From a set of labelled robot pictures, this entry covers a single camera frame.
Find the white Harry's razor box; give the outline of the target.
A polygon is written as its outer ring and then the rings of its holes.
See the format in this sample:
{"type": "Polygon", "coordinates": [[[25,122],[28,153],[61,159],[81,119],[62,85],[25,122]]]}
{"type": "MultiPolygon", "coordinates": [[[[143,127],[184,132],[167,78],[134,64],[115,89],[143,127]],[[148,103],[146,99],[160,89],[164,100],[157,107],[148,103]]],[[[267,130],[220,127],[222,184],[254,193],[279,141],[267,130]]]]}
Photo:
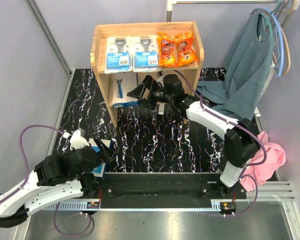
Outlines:
{"type": "Polygon", "coordinates": [[[112,74],[112,105],[114,108],[137,106],[138,99],[129,97],[128,92],[137,87],[137,77],[132,71],[112,74]]]}

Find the blue Harry's razor box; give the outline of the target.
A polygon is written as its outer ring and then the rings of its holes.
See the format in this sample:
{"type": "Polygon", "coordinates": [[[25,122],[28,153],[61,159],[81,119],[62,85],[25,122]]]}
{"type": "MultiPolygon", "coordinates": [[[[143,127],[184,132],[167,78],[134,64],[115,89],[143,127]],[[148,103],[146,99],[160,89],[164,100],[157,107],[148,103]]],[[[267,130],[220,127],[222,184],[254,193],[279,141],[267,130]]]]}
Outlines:
{"type": "MultiPolygon", "coordinates": [[[[112,140],[101,139],[100,141],[106,147],[108,147],[110,150],[114,149],[114,147],[113,147],[114,143],[113,143],[112,140]]],[[[99,159],[98,159],[99,165],[96,166],[95,168],[93,168],[91,170],[91,173],[94,175],[94,177],[96,179],[104,179],[105,178],[105,172],[106,172],[106,169],[107,169],[108,162],[107,161],[106,162],[103,161],[101,150],[98,147],[97,142],[96,142],[95,139],[90,138],[89,141],[88,141],[88,143],[91,145],[91,147],[93,148],[93,150],[97,153],[97,156],[99,157],[99,159]]]]}

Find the Gillette razor blister pack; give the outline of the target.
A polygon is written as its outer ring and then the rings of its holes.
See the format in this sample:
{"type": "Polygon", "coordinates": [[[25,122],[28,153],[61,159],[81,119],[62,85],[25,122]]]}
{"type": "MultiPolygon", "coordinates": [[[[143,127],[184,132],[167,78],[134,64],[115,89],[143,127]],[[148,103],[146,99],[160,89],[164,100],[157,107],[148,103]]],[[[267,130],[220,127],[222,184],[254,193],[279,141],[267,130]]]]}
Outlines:
{"type": "Polygon", "coordinates": [[[105,55],[105,74],[133,70],[132,37],[108,37],[105,55]]]}

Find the orange razor pack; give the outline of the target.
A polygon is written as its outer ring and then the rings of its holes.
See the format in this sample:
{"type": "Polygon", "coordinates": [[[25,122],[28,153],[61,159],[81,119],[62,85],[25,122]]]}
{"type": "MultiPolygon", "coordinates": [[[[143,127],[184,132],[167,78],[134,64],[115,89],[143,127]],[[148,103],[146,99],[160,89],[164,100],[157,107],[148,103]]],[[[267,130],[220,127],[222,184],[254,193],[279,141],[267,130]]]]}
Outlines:
{"type": "Polygon", "coordinates": [[[174,42],[177,48],[177,63],[179,67],[198,61],[198,57],[192,48],[193,40],[194,34],[191,30],[174,36],[174,42]]]}
{"type": "Polygon", "coordinates": [[[174,68],[178,66],[175,57],[175,41],[163,32],[157,33],[157,42],[159,49],[159,66],[174,68]]]}

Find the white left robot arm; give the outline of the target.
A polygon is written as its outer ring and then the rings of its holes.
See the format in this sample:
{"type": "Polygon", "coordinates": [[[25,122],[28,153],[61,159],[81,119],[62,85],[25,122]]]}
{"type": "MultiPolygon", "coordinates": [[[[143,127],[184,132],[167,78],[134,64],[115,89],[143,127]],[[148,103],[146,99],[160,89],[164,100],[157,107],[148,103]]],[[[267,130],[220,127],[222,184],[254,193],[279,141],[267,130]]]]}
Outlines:
{"type": "Polygon", "coordinates": [[[114,154],[112,140],[91,138],[87,146],[47,156],[30,172],[25,186],[4,200],[0,194],[0,228],[22,224],[41,209],[75,198],[93,198],[98,183],[93,170],[109,162],[114,154]]]}

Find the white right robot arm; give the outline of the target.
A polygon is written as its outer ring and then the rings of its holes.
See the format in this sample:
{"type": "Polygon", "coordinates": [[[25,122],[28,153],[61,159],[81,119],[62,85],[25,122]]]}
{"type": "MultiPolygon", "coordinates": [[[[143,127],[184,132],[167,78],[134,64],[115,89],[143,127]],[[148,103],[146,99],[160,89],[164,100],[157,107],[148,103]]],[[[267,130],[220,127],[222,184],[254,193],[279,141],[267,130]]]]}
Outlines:
{"type": "Polygon", "coordinates": [[[220,197],[229,198],[242,179],[245,167],[261,147],[254,124],[246,118],[237,120],[205,106],[195,96],[185,93],[176,74],[161,79],[156,81],[147,75],[127,96],[138,99],[139,104],[147,109],[154,109],[157,103],[168,104],[182,118],[201,124],[222,138],[226,165],[217,192],[220,197]]]}

